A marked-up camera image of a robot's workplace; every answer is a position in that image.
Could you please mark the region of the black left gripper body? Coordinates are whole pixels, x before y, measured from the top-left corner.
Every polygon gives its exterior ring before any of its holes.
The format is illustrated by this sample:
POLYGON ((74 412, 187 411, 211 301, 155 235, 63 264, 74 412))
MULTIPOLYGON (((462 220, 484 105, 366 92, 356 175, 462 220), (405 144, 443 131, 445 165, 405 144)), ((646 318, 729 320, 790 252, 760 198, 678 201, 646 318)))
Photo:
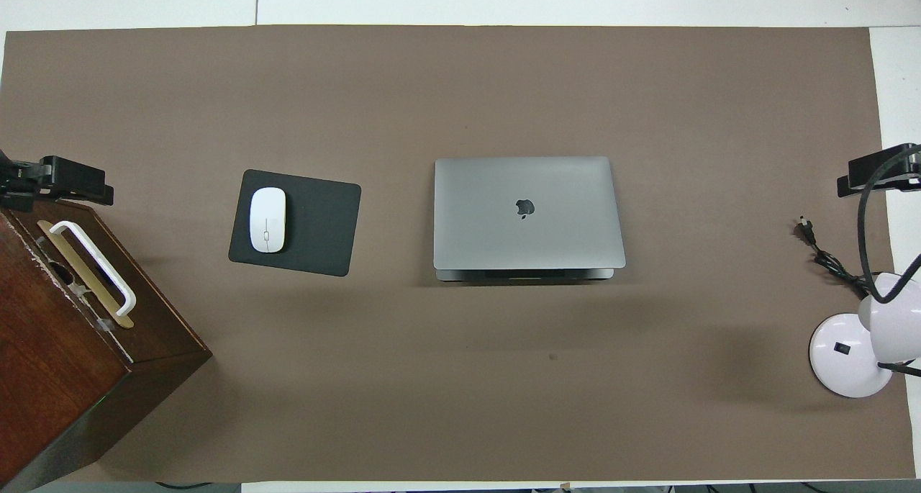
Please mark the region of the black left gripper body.
POLYGON ((1 205, 30 213, 37 195, 48 185, 50 166, 13 160, 1 152, 1 205))

